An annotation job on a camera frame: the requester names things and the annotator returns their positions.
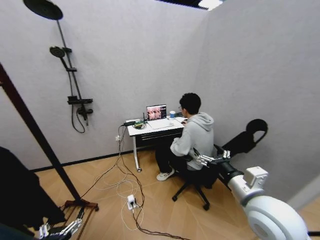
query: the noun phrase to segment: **black hair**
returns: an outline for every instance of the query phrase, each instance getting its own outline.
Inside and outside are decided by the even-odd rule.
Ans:
[[[190,92],[185,93],[179,103],[189,114],[197,114],[201,106],[201,99],[197,94]]]

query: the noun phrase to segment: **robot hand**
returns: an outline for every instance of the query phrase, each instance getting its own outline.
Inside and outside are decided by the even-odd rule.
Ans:
[[[40,226],[39,239],[41,240],[68,240],[79,229],[84,217],[85,208],[82,207],[79,211],[76,220],[72,221],[67,227],[53,227],[50,228],[48,223]]]

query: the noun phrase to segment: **rain shower head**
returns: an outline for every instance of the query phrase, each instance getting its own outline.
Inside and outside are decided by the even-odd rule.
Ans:
[[[60,20],[63,13],[60,8],[50,0],[23,0],[24,4],[35,14],[51,20]]]

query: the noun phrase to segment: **green object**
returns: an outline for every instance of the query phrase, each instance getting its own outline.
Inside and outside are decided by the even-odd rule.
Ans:
[[[143,126],[143,123],[144,123],[143,120],[136,121],[136,122],[134,123],[134,127],[135,127],[136,129],[140,129],[140,128]]]

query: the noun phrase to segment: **shower head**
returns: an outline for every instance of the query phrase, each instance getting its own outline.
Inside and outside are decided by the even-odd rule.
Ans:
[[[65,51],[64,51],[62,48],[60,48],[60,47],[58,47],[58,46],[51,46],[51,47],[50,47],[50,53],[51,53],[53,56],[55,56],[55,57],[57,57],[57,58],[59,58],[59,59],[61,60],[64,68],[65,68],[67,71],[70,69],[70,68],[68,68],[68,66],[67,66],[67,64],[66,64],[66,62],[65,62],[65,60],[64,60],[64,56],[66,55],[66,53],[65,53]]]
[[[50,0],[23,0],[24,4],[35,14],[51,20],[60,20],[63,13],[60,8]]]
[[[65,51],[62,48],[58,47],[58,46],[50,47],[50,53],[53,56],[55,56],[57,58],[60,58],[60,59],[63,58],[66,55]]]

